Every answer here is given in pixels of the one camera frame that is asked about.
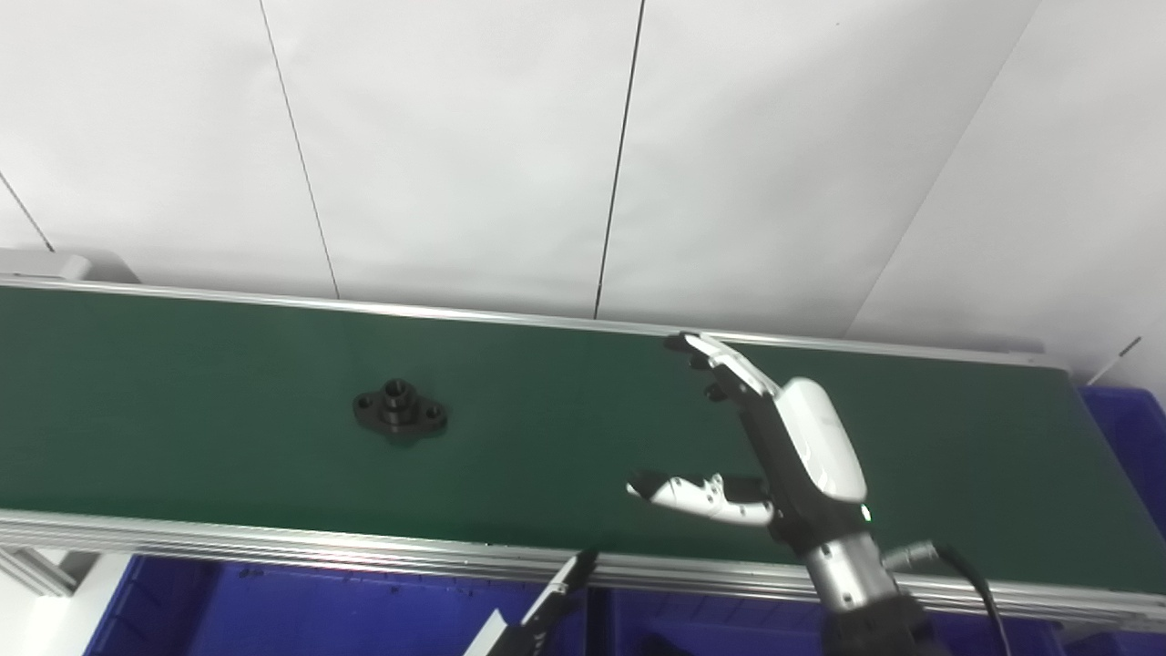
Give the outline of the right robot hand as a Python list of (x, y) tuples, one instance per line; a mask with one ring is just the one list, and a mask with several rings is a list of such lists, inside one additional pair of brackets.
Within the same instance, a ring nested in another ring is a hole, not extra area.
[(868, 484), (823, 386), (808, 378), (779, 385), (708, 333), (674, 333), (665, 345), (687, 354), (691, 368), (711, 373), (708, 398), (735, 403), (763, 477), (695, 480), (641, 470), (628, 477), (628, 494), (696, 519), (764, 527), (799, 557), (868, 535)]

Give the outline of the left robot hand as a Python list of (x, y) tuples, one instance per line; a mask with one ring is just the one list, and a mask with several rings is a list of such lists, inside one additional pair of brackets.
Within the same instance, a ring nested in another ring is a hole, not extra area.
[(554, 628), (577, 606), (573, 595), (586, 588), (597, 560), (596, 549), (583, 549), (566, 560), (538, 593), (520, 622), (510, 623), (501, 611), (492, 611), (463, 654), (541, 655)]

